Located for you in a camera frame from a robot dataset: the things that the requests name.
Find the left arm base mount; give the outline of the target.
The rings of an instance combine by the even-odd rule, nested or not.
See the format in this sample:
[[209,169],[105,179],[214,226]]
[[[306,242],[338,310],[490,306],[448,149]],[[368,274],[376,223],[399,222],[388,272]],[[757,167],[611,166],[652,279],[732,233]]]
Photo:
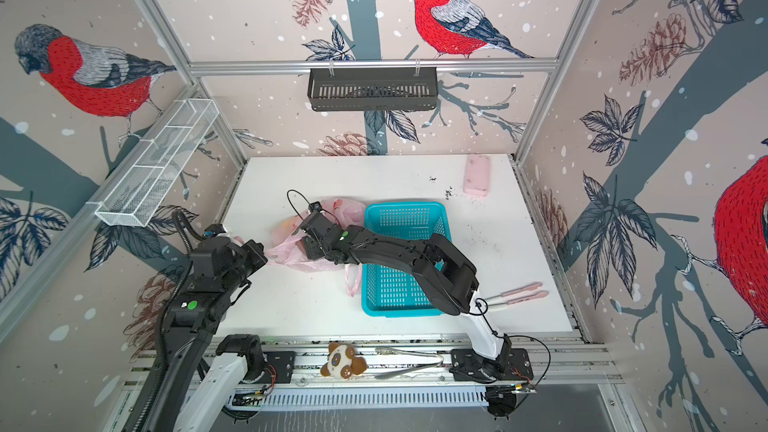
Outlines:
[[243,384],[289,384],[295,369],[296,353],[293,351],[264,352],[261,368],[256,372],[248,370]]

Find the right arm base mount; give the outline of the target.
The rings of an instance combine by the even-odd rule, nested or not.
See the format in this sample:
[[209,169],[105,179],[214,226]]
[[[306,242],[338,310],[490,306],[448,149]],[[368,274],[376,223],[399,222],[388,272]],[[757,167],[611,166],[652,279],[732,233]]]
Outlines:
[[449,372],[457,382],[492,384],[497,381],[532,382],[534,373],[528,351],[512,348],[499,360],[476,354],[472,349],[453,349],[450,352]]

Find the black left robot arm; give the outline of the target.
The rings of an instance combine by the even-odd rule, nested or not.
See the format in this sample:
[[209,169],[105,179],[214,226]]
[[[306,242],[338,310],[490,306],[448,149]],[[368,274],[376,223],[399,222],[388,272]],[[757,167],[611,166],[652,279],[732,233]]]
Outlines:
[[123,429],[171,431],[198,366],[232,305],[232,294],[250,284],[268,259],[253,240],[204,239],[191,251],[189,268],[157,324],[156,357]]

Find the teal plastic basket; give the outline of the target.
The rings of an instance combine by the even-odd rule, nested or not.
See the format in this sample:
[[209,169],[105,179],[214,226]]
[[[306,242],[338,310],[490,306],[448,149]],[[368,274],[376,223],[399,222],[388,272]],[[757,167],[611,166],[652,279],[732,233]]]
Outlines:
[[[405,240],[426,240],[435,233],[450,238],[445,207],[438,202],[388,202],[369,205],[364,227]],[[416,280],[390,267],[365,265],[362,271],[362,308],[371,317],[413,318],[439,316]]]

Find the pink plastic bag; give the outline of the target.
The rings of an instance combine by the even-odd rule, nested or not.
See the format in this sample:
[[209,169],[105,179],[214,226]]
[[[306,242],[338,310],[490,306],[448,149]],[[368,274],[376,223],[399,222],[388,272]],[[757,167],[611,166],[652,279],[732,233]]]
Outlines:
[[[350,225],[362,226],[367,205],[348,198],[326,199],[320,202],[324,215],[344,228]],[[360,292],[362,286],[362,265],[334,265],[325,258],[310,259],[301,243],[306,233],[299,229],[298,217],[286,219],[271,234],[273,247],[265,251],[267,258],[276,264],[301,272],[338,271],[344,268],[345,284],[350,297]]]

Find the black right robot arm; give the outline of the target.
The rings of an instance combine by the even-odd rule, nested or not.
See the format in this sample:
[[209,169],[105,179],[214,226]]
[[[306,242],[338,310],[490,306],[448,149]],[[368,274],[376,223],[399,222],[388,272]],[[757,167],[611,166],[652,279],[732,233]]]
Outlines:
[[413,277],[430,304],[465,322],[473,353],[483,366],[500,373],[509,366],[511,340],[486,317],[475,265],[445,236],[406,240],[376,234],[362,226],[342,228],[323,212],[303,219],[303,251],[311,260],[335,265],[377,265]]

